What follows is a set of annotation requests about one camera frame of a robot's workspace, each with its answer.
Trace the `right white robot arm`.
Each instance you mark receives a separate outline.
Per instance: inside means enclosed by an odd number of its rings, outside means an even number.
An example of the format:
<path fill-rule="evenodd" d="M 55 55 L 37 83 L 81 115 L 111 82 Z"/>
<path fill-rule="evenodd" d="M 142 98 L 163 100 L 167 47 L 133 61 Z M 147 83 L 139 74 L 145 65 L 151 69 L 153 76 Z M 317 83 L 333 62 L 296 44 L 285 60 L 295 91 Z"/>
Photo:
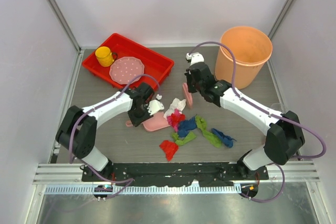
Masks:
<path fill-rule="evenodd" d="M 239 115 L 266 137 L 264 145 L 250 150 L 237 161 L 237 173 L 250 179 L 256 171 L 270 163 L 284 165 L 304 145 L 299 118 L 292 112 L 270 109 L 244 96 L 232 84 L 216 80 L 207 64 L 195 63 L 185 70 L 188 91 L 199 93 L 205 101 Z"/>

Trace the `small green paper scrap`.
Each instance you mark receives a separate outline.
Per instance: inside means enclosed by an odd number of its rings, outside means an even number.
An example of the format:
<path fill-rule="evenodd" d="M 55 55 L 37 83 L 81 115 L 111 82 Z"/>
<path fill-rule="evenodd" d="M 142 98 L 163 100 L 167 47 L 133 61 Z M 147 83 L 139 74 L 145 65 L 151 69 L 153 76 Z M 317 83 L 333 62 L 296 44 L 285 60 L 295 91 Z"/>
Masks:
<path fill-rule="evenodd" d="M 171 137 L 177 146 L 183 146 L 196 138 L 193 132 L 189 132 L 185 137 L 179 137 L 177 133 L 172 133 Z"/>

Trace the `red plastic tray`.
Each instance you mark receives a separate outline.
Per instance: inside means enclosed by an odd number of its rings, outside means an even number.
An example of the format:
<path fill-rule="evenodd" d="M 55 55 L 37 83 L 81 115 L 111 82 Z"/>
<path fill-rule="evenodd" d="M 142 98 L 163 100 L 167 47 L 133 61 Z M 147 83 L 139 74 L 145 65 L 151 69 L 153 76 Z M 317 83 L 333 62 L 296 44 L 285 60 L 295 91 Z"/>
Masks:
<path fill-rule="evenodd" d="M 131 87 L 146 82 L 157 90 L 158 84 L 163 83 L 174 66 L 172 59 L 117 33 L 107 38 L 101 46 L 108 47 L 112 53 L 117 54 L 114 63 L 103 67 L 93 52 L 82 62 L 82 66 L 117 89 L 123 88 L 140 74 L 148 74 L 153 79 L 140 77 L 134 80 Z"/>

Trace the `blue paper scrap right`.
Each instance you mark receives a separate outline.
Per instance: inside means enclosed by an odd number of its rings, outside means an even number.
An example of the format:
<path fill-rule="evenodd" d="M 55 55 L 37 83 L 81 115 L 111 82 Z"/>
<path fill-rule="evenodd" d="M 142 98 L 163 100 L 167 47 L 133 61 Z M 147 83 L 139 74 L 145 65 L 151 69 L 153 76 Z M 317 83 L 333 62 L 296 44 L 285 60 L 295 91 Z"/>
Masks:
<path fill-rule="evenodd" d="M 211 132 L 228 148 L 234 146 L 235 139 L 231 136 L 225 135 L 222 131 L 212 128 Z"/>

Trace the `orange plastic bucket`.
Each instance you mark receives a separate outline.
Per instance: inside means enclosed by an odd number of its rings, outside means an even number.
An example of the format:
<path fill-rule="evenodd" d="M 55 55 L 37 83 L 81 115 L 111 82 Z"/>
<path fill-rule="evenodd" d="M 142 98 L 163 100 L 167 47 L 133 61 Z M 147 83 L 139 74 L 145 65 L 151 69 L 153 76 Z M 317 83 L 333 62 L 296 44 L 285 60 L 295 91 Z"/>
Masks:
<path fill-rule="evenodd" d="M 262 66 L 272 54 L 272 43 L 262 31 L 247 26 L 237 26 L 225 31 L 220 42 L 227 46 L 220 47 L 215 63 L 215 77 L 231 82 L 233 60 L 236 59 L 235 87 L 243 89 L 249 86 L 258 75 Z"/>

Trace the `yellow mug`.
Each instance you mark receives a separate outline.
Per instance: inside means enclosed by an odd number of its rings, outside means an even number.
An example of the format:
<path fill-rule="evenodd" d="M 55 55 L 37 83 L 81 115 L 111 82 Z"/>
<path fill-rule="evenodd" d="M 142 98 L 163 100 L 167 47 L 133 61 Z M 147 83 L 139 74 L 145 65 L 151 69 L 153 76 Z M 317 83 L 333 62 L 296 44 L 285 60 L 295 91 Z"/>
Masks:
<path fill-rule="evenodd" d="M 118 58 L 118 54 L 112 52 L 111 49 L 106 46 L 97 48 L 94 54 L 98 63 L 103 67 L 111 66 Z"/>

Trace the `pink dustpan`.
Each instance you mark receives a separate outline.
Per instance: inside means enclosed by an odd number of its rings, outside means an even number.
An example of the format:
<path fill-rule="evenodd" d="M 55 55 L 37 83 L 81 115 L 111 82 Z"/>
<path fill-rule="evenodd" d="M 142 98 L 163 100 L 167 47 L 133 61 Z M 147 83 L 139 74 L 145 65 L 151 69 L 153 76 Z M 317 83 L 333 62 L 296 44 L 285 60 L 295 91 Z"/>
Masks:
<path fill-rule="evenodd" d="M 135 118 L 133 121 L 126 121 L 125 125 L 127 127 L 133 127 L 135 123 L 140 123 L 147 132 L 154 132 L 166 127 L 169 127 L 169 123 L 166 118 L 164 118 L 163 112 L 157 112 L 154 115 L 145 115 L 141 118 Z"/>

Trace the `dark blue paper scrap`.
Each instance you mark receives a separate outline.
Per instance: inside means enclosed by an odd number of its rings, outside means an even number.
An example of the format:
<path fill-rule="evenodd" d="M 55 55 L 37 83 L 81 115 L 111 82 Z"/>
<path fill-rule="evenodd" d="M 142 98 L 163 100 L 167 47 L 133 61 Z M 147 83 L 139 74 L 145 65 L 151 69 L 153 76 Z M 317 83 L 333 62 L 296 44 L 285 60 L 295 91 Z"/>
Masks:
<path fill-rule="evenodd" d="M 184 138 L 188 135 L 190 131 L 196 128 L 197 128 L 197 124 L 196 124 L 196 118 L 194 116 L 190 118 L 189 120 L 184 120 L 179 123 L 177 134 L 179 137 Z"/>

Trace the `red and white paper scrap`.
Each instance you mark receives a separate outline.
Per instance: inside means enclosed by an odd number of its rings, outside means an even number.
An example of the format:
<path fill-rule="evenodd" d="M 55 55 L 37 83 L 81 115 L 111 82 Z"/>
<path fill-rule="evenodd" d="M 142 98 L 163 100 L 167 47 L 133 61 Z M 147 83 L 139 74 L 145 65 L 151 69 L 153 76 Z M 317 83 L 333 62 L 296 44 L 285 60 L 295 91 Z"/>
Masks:
<path fill-rule="evenodd" d="M 171 115 L 168 115 L 167 121 L 169 125 L 174 129 L 174 131 L 179 130 L 179 124 L 180 122 L 184 121 L 186 119 L 185 115 L 178 109 L 175 109 L 174 112 Z"/>

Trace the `pink hand brush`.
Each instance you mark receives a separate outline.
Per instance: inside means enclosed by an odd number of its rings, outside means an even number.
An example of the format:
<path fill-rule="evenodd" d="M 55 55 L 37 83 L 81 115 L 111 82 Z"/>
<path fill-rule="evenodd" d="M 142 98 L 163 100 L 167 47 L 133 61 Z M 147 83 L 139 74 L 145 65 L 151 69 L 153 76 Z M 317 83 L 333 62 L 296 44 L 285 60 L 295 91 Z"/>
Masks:
<path fill-rule="evenodd" d="M 184 98 L 186 99 L 186 105 L 188 106 L 189 109 L 193 108 L 193 98 L 192 94 L 188 91 L 188 86 L 187 83 L 182 84 L 182 91 L 184 94 Z"/>

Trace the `long green paper scrap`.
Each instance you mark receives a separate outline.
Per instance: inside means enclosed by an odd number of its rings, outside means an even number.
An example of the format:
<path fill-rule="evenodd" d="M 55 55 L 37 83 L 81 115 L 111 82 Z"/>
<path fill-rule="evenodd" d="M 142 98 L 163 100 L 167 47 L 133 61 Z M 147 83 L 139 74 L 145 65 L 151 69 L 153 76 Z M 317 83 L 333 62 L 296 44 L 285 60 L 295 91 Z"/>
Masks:
<path fill-rule="evenodd" d="M 196 115 L 195 122 L 197 128 L 201 131 L 202 135 L 208 140 L 208 142 L 212 144 L 214 147 L 220 148 L 222 142 L 217 136 L 215 136 L 211 131 L 209 131 L 205 119 L 199 115 Z"/>

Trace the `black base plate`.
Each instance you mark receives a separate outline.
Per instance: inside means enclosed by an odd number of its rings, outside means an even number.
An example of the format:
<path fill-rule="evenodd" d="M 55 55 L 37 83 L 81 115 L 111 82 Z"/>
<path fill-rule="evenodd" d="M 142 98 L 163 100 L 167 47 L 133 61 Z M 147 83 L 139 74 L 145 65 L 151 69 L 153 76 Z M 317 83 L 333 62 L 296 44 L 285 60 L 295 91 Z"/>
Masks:
<path fill-rule="evenodd" d="M 235 180 L 268 180 L 266 167 L 244 172 L 236 163 L 113 163 L 99 173 L 125 185 L 133 179 L 135 187 L 188 187 L 197 181 L 201 187 L 229 186 Z"/>

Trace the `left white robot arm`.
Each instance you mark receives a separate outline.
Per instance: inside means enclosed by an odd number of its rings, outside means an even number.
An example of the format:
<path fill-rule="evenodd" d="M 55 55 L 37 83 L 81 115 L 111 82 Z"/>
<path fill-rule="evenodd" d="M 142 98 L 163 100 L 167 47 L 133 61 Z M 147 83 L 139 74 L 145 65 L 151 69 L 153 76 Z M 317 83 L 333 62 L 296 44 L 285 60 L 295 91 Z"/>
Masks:
<path fill-rule="evenodd" d="M 56 133 L 56 141 L 71 156 L 82 160 L 98 180 L 105 182 L 112 177 L 113 163 L 95 146 L 97 129 L 119 114 L 127 113 L 137 127 L 153 116 L 150 102 L 152 87 L 143 82 L 136 88 L 125 88 L 95 105 L 79 108 L 71 106 Z"/>

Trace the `pink dotted plate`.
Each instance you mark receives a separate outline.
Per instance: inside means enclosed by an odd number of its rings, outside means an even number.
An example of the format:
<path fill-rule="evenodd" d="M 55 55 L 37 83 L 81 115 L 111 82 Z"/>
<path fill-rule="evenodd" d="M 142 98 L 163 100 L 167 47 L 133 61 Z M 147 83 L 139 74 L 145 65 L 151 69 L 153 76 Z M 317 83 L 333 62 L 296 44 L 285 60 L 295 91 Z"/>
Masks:
<path fill-rule="evenodd" d="M 122 57 L 117 59 L 110 67 L 109 75 L 111 80 L 117 84 L 124 85 L 136 82 L 139 76 L 144 74 L 144 64 L 135 57 Z"/>

